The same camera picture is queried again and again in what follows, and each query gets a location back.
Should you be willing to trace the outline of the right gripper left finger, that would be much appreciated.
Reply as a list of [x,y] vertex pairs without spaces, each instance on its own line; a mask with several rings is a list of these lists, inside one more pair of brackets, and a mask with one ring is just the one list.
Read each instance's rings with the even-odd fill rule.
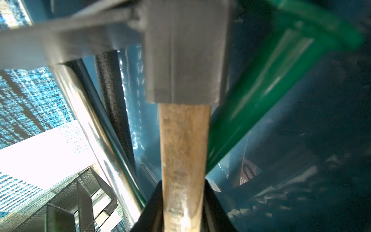
[[160,181],[130,232],[163,232],[163,196]]

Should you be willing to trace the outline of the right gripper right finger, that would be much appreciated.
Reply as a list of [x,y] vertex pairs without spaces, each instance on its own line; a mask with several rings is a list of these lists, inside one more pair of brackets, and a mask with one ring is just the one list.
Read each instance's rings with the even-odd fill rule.
[[203,197],[202,232],[236,232],[209,182],[205,180]]

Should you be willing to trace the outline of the chrome hoe blue grip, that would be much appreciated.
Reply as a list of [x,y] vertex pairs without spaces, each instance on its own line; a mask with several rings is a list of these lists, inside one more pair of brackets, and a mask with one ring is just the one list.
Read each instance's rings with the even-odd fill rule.
[[136,174],[81,60],[49,66],[122,209],[134,225],[145,206]]

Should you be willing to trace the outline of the grey hoe red grip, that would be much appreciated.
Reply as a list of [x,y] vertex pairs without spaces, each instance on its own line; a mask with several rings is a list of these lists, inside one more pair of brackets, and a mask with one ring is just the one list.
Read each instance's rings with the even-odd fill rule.
[[94,56],[94,65],[102,104],[133,170],[136,170],[118,52]]

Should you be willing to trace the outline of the wooden handle dark hoe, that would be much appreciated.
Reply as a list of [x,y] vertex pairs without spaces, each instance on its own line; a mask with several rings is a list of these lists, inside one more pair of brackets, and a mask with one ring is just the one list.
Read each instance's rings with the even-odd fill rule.
[[142,40],[157,103],[164,229],[201,229],[211,108],[225,94],[235,1],[96,1],[70,17],[1,32],[1,69],[77,61]]

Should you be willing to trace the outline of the green hoe red grip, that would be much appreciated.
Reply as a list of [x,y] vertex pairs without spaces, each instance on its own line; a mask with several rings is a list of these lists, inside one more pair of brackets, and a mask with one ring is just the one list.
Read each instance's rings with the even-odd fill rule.
[[360,30],[305,1],[240,1],[267,16],[272,31],[211,118],[206,171],[210,172],[245,134],[331,51],[356,51]]

